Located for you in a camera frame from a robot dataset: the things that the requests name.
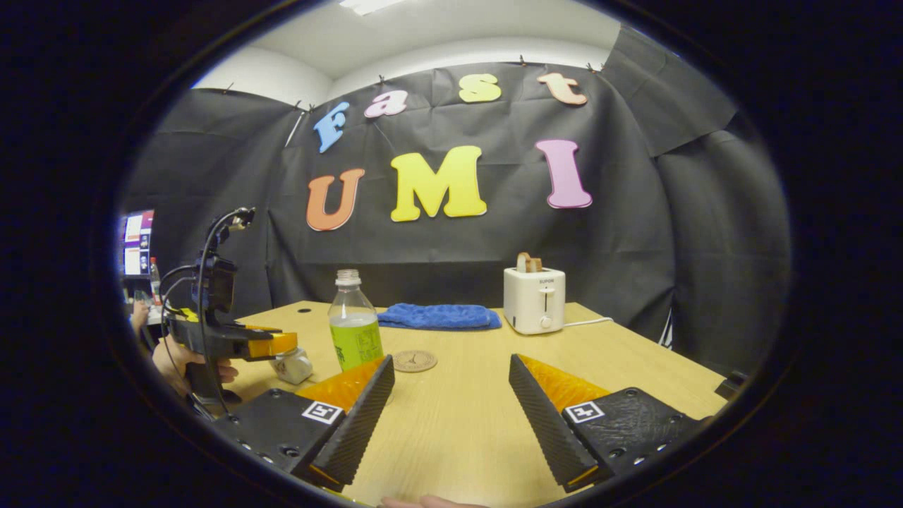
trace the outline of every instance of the wooden table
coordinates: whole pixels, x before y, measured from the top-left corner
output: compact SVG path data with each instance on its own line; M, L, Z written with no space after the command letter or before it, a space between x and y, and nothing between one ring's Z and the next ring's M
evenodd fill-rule
M340 372L326 312L299 302L241 319L298 334L313 363L301 385L276 378L269 362L233 361L240 374L227 388L250 400L270 388L296 391ZM312 311L301 314L298 309ZM343 494L376 506L384 495L415 501L435 494L492 508L536 506L565 497L508 384L511 353L522 353L609 391L635 386L692 418L717 412L724 380L679 354L612 322L521 335L506 322L479 332L380 327L387 354L422 349L439 363L418 373L396 371L393 395L370 439L354 484ZM600 317L580 304L566 322Z

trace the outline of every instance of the pink letter i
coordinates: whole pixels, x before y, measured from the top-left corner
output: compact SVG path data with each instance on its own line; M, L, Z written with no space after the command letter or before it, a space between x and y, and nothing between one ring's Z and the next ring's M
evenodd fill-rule
M573 153L577 144L567 139L544 139L536 142L545 154L549 164L549 176L552 178L552 193L548 203L552 208L586 208L592 204L592 196L583 190L577 163Z

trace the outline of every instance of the white wall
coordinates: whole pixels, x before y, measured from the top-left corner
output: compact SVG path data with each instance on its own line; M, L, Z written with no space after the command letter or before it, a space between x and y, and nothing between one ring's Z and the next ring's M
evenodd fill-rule
M450 42L403 53L370 63L341 78L330 80L325 74L292 57L247 46L226 58L193 88L225 89L262 95L294 105L322 104L330 99L386 79L437 67L488 61L558 63L598 69L609 58L610 50L586 44L529 37L491 37Z
M214 67L192 88L226 89L262 95L301 106L322 104L332 80L313 67L281 53L246 46Z
M485 61L518 61L524 55L527 62L558 63L598 69L609 58L610 50L575 42L550 41L529 37L492 37L450 42L414 50L371 63L333 81L326 99L335 99L350 91L411 72L437 67L481 63Z

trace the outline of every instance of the bottle cap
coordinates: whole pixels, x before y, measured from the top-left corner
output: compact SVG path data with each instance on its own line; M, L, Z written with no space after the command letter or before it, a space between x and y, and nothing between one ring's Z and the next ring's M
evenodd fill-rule
M336 286L360 286L360 276L355 269L339 270Z

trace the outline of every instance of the black backdrop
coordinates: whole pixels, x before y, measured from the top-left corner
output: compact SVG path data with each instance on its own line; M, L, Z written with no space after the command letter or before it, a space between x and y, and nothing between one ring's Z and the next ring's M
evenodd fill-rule
M536 80L577 79L588 102L553 98ZM464 103L458 81L498 78L502 97ZM389 90L406 110L365 118ZM318 153L313 125L347 101L342 137ZM554 209L534 147L569 139L587 208ZM390 161L420 153L437 170L455 146L479 146L479 217L392 222ZM336 230L305 213L313 178L364 168L355 210ZM217 214L258 219L221 251L240 267L232 315L300 299L331 301L338 268L358 268L377 306L502 305L502 268L519 251L568 274L567 299L609 315L717 372L749 372L779 326L787 296L787 207L774 168L742 115L702 74L623 29L599 73L552 64L481 63L374 84L303 114L284 103L211 89L186 93L138 157L125 207L155 208L163 271L190 262Z

